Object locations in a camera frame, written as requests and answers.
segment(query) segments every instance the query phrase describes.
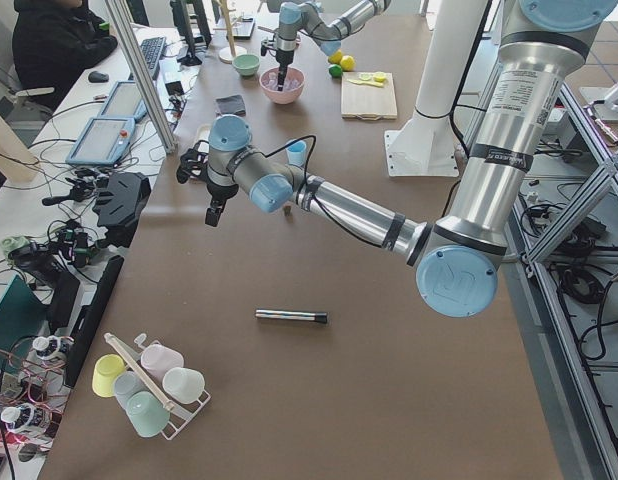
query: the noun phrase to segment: person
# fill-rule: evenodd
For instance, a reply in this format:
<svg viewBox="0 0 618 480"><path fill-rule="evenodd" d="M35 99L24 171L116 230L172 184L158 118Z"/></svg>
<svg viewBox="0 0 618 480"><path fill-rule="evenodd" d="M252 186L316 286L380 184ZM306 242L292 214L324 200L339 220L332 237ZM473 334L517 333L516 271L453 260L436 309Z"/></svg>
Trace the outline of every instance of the person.
<svg viewBox="0 0 618 480"><path fill-rule="evenodd" d="M55 110L86 68L107 58L118 45L88 0L14 0L18 21L12 47L24 89L54 87L34 100Z"/></svg>

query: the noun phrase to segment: green cup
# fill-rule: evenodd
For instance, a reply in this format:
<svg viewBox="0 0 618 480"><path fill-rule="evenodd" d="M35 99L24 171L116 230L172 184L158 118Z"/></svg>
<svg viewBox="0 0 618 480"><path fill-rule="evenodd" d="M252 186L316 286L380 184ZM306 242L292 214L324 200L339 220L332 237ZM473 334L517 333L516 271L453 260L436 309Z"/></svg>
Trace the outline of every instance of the green cup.
<svg viewBox="0 0 618 480"><path fill-rule="evenodd" d="M141 437L154 437L169 423L169 412L149 392L138 392L132 396L125 411Z"/></svg>

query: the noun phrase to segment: black mouse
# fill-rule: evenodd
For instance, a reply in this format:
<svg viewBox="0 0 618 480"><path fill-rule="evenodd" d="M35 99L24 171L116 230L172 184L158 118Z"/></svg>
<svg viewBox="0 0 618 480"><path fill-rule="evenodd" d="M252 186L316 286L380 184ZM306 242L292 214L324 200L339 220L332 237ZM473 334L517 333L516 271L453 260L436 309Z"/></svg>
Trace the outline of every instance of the black mouse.
<svg viewBox="0 0 618 480"><path fill-rule="evenodd" d="M96 71L91 72L88 78L91 83L106 83L109 81L109 75Z"/></svg>

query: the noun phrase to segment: yellow knife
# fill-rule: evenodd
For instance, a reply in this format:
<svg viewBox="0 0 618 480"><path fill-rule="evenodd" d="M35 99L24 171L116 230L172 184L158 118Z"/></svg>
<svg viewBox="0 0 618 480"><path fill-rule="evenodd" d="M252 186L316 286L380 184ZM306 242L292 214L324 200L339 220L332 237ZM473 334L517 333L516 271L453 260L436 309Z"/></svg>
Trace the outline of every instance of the yellow knife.
<svg viewBox="0 0 618 480"><path fill-rule="evenodd" d="M383 88L385 86L384 83L374 82L373 80L356 80L354 78L348 78L347 81L355 85L370 85L372 87L378 87L378 88Z"/></svg>

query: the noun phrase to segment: cutting board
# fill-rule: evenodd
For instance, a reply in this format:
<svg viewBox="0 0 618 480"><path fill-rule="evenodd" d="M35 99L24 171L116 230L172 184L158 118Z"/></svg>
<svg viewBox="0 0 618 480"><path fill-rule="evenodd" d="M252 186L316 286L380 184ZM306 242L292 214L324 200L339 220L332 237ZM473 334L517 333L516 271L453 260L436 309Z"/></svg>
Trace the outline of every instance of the cutting board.
<svg viewBox="0 0 618 480"><path fill-rule="evenodd" d="M347 81L347 78L358 79L358 75L360 75L360 72L343 73L340 102L342 117L359 118L361 120L398 118L393 75L387 73L387 80L382 88L370 85L355 85Z"/></svg>

